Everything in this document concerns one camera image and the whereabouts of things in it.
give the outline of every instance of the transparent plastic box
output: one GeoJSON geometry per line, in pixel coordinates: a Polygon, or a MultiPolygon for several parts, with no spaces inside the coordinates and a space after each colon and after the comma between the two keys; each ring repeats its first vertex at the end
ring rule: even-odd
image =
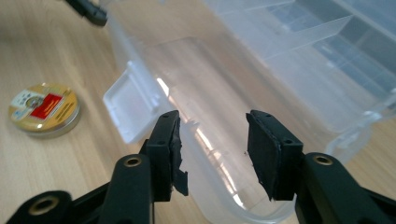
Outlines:
{"type": "Polygon", "coordinates": [[[181,117],[182,168],[212,223],[274,223],[247,154],[245,114],[273,114],[304,152],[349,160],[396,112],[391,1],[103,0],[124,73],[104,101],[126,143],[181,117]]]}

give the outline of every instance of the plastic box compartment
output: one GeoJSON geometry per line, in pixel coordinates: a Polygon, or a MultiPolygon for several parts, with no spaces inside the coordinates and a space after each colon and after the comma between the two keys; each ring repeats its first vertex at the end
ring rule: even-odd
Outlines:
{"type": "Polygon", "coordinates": [[[208,220],[278,222],[293,203],[258,183],[245,113],[271,113],[304,152],[341,161],[395,114],[395,20],[358,2],[102,1],[125,70],[104,97],[110,117],[130,143],[178,109],[182,166],[208,220]]]}

